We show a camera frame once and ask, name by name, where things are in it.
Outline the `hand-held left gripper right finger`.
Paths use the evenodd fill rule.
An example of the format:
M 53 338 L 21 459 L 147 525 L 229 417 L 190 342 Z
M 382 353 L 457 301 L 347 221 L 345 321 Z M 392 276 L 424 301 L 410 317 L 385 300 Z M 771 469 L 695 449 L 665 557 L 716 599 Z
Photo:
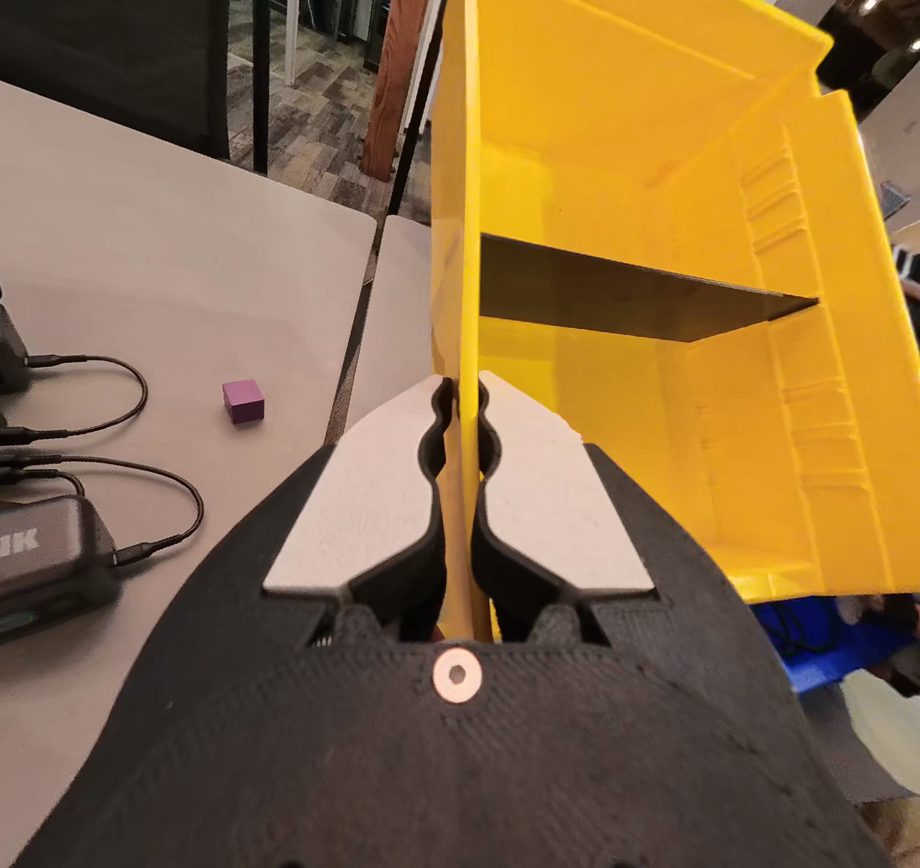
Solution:
M 582 437 L 495 373 L 478 378 L 472 572 L 500 627 L 548 606 L 647 598 L 654 584 Z

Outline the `thin black pole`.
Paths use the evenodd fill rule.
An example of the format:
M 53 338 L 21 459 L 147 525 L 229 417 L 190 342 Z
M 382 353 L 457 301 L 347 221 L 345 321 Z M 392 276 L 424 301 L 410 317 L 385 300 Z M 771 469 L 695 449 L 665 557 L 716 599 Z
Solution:
M 271 0 L 252 0 L 253 169 L 269 171 Z

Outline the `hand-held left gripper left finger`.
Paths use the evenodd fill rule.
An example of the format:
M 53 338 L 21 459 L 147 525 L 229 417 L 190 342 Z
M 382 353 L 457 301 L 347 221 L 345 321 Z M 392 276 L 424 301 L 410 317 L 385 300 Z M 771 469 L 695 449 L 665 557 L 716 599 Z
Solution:
M 453 383 L 431 375 L 380 405 L 333 448 L 263 580 L 277 598 L 438 616 L 446 590 L 437 479 Z

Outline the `small purple cube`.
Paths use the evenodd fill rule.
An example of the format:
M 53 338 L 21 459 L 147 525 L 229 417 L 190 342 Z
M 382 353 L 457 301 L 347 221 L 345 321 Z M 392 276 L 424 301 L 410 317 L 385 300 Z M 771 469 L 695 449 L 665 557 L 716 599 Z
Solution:
M 224 411 L 232 425 L 251 425 L 265 418 L 266 402 L 255 379 L 222 384 Z

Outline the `brown wooden post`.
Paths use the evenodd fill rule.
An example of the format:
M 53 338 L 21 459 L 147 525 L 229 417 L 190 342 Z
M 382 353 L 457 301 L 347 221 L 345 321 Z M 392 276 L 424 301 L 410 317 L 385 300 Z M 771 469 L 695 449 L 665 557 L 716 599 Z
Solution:
M 429 0 L 391 0 L 361 170 L 387 183 Z

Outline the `black bin divider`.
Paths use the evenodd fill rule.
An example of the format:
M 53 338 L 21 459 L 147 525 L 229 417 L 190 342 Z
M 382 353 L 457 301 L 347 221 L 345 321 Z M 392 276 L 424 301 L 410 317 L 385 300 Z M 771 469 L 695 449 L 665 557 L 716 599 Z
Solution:
M 480 237 L 484 318 L 691 344 L 778 321 L 819 302 L 491 234 Z

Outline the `yellow plastic bin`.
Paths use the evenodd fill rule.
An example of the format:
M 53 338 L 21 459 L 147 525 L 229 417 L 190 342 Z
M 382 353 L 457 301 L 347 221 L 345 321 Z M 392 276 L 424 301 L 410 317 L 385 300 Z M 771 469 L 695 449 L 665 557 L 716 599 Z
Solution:
M 447 0 L 431 348 L 454 380 L 450 637 L 489 640 L 469 531 L 487 371 L 559 414 L 754 603 L 918 592 L 918 348 L 831 39 L 760 0 Z M 697 343 L 489 315 L 623 299 L 615 263 L 813 300 Z

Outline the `blue plastic bin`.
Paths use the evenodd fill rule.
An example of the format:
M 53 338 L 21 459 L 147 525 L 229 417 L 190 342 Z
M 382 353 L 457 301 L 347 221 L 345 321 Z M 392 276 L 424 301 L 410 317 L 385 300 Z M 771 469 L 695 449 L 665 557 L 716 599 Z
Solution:
M 887 664 L 917 644 L 914 597 L 882 600 L 881 609 L 869 609 L 863 598 L 831 596 L 765 601 L 750 609 L 801 696 Z

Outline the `black mesh partition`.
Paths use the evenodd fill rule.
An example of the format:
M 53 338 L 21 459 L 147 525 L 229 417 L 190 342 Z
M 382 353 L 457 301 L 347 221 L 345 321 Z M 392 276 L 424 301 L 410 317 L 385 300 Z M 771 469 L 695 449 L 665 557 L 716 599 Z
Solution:
M 1 80 L 229 159 L 229 0 L 1 0 Z

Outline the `black power bank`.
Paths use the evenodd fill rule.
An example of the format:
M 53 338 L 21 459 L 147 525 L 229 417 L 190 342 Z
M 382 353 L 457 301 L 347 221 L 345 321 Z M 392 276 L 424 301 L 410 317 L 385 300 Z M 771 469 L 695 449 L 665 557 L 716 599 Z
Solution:
M 121 596 L 116 547 L 95 506 L 62 495 L 1 511 L 1 642 L 101 609 Z
M 6 307 L 1 313 L 1 394 L 26 391 L 29 387 L 28 350 Z

